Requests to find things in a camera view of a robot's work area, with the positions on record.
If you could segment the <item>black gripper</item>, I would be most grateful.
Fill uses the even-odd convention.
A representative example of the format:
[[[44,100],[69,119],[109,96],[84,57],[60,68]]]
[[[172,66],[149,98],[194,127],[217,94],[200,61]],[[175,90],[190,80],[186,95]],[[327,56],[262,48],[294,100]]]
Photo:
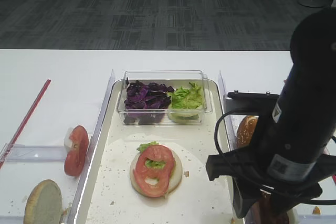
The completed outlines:
[[[261,191],[271,194],[267,210],[278,216],[305,203],[315,205],[314,198],[322,194],[318,184],[321,179],[308,178],[293,184],[273,179],[257,166],[256,155],[246,146],[224,153],[216,144],[217,155],[210,155],[206,162],[209,180],[228,175],[233,178],[233,209],[238,218],[244,218],[254,203],[262,198]]]

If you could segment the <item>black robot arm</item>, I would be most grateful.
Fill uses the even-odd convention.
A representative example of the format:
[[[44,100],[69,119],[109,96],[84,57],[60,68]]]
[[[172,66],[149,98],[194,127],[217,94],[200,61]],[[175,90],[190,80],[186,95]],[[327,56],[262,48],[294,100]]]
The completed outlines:
[[[324,149],[335,132],[335,8],[309,15],[290,41],[292,68],[280,95],[229,93],[225,115],[257,115],[250,143],[210,155],[210,180],[233,179],[233,209],[243,218],[270,193],[268,211],[278,216],[298,204],[321,200],[320,182],[335,174],[335,157]]]

